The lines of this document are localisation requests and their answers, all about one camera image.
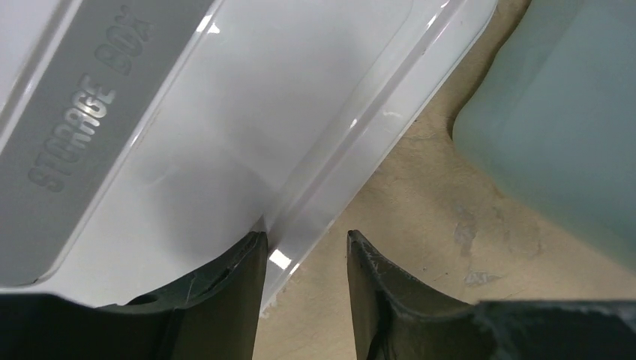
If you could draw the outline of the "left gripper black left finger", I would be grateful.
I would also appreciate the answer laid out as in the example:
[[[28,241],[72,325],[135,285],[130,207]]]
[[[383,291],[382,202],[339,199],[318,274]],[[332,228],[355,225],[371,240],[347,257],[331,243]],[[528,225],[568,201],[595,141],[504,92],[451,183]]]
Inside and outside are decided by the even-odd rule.
[[[249,232],[217,259],[124,305],[52,294],[1,297],[3,359],[250,359],[268,239]]]

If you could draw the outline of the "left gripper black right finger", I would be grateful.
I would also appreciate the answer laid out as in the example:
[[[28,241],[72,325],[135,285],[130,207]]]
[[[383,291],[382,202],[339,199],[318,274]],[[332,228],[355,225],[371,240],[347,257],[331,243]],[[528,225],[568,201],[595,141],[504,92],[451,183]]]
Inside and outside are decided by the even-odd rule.
[[[633,301],[482,301],[421,282],[347,234],[359,359],[633,359]]]

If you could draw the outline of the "white plastic bin lid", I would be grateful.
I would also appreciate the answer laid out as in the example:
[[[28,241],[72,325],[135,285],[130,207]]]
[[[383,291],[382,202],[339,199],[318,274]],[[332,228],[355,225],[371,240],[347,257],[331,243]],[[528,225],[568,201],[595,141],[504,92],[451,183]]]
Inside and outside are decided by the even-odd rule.
[[[1,293],[146,298],[268,235],[266,307],[495,1],[3,1]]]

